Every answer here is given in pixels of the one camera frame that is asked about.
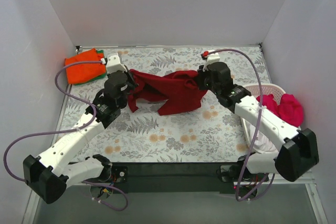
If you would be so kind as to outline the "dark red t shirt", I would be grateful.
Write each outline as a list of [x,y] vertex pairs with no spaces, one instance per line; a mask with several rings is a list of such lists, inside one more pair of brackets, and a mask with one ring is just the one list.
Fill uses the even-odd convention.
[[161,116],[194,111],[201,107],[201,100],[207,92],[199,90],[194,80],[197,76],[195,70],[176,71],[162,77],[134,69],[131,73],[138,84],[128,96],[128,106],[132,112],[138,109],[138,99],[164,101],[164,105],[158,109]]

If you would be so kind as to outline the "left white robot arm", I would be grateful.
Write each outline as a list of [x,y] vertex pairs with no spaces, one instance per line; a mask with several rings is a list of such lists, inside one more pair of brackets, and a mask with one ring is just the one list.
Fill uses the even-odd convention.
[[112,175],[112,163],[100,154],[75,164],[71,160],[94,137],[102,133],[127,106],[128,95],[136,88],[130,71],[116,71],[108,75],[104,88],[88,107],[73,132],[37,157],[27,156],[23,161],[25,183],[45,203],[58,200],[65,190],[88,179],[106,182]]

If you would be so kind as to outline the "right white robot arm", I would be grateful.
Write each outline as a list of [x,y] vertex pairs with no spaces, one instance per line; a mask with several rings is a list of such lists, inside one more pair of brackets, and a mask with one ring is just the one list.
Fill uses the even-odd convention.
[[319,162],[317,138],[310,129],[294,127],[267,108],[244,87],[233,83],[230,69],[223,62],[201,65],[197,70],[199,89],[215,94],[219,103],[246,120],[276,147],[275,153],[254,153],[238,161],[238,176],[251,180],[256,174],[279,174],[289,182],[296,181]]

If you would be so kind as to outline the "folded green t shirt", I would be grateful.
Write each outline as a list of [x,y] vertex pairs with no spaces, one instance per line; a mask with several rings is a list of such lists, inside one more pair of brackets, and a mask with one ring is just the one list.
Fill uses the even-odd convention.
[[[99,61],[104,58],[103,50],[91,49],[79,55],[79,62],[82,61]],[[78,83],[85,84],[106,76],[107,71],[104,65],[98,63],[85,63],[78,65],[79,76]]]

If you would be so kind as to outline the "folded orange t shirt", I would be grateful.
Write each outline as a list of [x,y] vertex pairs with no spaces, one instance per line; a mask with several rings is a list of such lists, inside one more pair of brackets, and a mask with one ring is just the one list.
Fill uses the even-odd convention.
[[[82,61],[100,61],[104,58],[103,50],[95,48],[65,59],[65,66]],[[80,85],[93,80],[101,79],[107,74],[106,67],[98,63],[84,63],[66,69],[69,84]]]

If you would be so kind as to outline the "floral table cloth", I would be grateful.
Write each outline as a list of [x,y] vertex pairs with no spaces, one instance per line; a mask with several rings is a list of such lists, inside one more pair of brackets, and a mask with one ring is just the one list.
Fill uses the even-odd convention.
[[113,162],[235,162],[248,151],[240,118],[193,78],[204,48],[106,49],[139,82],[128,105],[74,157]]

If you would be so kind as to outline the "pink t shirt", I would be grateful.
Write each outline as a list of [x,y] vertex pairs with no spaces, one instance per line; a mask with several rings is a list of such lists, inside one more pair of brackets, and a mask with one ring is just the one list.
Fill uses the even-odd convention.
[[262,104],[273,114],[292,126],[299,127],[304,121],[303,107],[292,94],[283,94],[279,104],[275,101],[273,94],[263,95]]

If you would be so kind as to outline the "white t shirt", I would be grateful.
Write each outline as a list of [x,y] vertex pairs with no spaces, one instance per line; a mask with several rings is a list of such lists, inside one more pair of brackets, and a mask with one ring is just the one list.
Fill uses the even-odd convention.
[[[248,146],[252,142],[252,138],[255,132],[255,127],[250,123],[246,122],[246,141]],[[274,146],[274,144],[262,134],[262,132],[258,131],[256,140],[254,142],[253,150],[258,153],[277,153],[278,150]]]

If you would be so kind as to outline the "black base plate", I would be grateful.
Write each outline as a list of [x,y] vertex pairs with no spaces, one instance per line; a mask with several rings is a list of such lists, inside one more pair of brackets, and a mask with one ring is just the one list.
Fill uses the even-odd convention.
[[125,193],[219,192],[233,194],[242,162],[234,163],[114,163],[108,180]]

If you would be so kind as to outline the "aluminium frame rail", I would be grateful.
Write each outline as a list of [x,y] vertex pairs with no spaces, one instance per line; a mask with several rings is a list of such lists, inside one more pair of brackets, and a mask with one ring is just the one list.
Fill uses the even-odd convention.
[[234,193],[127,193],[103,196],[103,205],[92,200],[99,191],[78,184],[50,205],[32,194],[24,223],[327,223],[311,173],[294,183],[278,176],[244,202]]

